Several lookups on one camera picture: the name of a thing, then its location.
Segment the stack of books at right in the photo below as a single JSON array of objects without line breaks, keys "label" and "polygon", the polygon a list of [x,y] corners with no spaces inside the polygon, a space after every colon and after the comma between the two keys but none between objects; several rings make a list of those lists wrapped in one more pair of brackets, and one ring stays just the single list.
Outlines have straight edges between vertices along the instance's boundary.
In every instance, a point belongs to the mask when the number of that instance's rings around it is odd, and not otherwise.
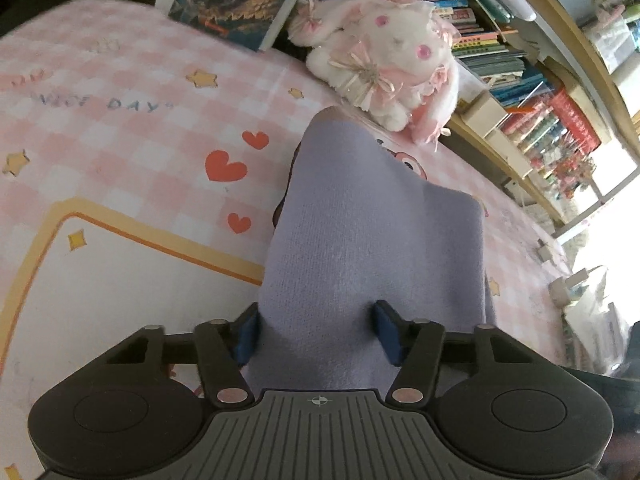
[{"label": "stack of books at right", "polygon": [[629,330],[618,316],[615,304],[609,302],[600,307],[573,304],[564,310],[562,321],[570,366],[611,376],[623,365]]}]

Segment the small white box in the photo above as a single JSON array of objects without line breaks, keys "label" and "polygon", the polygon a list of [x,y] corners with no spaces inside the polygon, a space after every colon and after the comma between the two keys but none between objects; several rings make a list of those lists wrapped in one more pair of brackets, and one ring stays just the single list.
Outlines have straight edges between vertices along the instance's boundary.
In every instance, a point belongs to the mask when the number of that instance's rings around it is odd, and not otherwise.
[{"label": "small white box", "polygon": [[460,114],[462,122],[481,138],[494,131],[506,116],[508,112],[489,91],[480,93]]}]

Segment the lilac and mauve sweater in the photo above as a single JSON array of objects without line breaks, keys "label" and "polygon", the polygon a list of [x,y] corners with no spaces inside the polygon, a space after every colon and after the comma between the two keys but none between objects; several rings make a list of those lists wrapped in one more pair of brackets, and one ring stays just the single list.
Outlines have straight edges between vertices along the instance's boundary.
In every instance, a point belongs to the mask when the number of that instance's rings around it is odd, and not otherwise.
[{"label": "lilac and mauve sweater", "polygon": [[494,322],[484,217],[475,198],[418,177],[359,120],[322,110],[268,250],[250,388],[390,388],[396,370],[370,324],[378,300],[452,332]]}]

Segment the pink white plush bunny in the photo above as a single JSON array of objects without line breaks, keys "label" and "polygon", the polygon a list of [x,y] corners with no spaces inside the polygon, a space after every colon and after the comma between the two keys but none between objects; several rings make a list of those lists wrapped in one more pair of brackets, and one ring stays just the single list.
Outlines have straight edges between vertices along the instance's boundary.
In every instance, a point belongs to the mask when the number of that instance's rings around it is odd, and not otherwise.
[{"label": "pink white plush bunny", "polygon": [[436,142],[458,104],[460,34],[426,0],[300,0],[288,40],[308,70],[372,122]]}]

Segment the white charger plug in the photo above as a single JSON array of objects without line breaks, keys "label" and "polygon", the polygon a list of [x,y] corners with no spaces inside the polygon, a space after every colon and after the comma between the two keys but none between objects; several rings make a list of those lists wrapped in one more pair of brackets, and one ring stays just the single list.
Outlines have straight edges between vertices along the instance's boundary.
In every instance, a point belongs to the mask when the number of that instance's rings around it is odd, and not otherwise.
[{"label": "white charger plug", "polygon": [[564,250],[559,246],[544,242],[541,238],[538,240],[536,253],[541,263],[551,263],[552,266],[563,272],[548,285],[552,304],[561,310],[584,296],[590,276],[601,269],[601,266],[594,266],[591,269],[582,268],[568,274],[570,260]]}]

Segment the pink checked tablecloth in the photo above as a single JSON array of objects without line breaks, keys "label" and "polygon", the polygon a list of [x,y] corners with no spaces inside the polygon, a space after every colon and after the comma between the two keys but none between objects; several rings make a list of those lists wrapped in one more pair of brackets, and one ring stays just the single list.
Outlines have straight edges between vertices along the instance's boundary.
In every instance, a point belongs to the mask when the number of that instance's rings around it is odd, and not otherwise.
[{"label": "pink checked tablecloth", "polygon": [[181,454],[207,419],[194,365],[162,340],[258,303],[293,162],[336,107],[410,171],[484,211],[494,324],[566,360],[540,226],[438,142],[342,102],[295,58],[122,0],[74,0],[1,41],[1,474],[35,479],[32,421],[70,385],[101,437]]}]

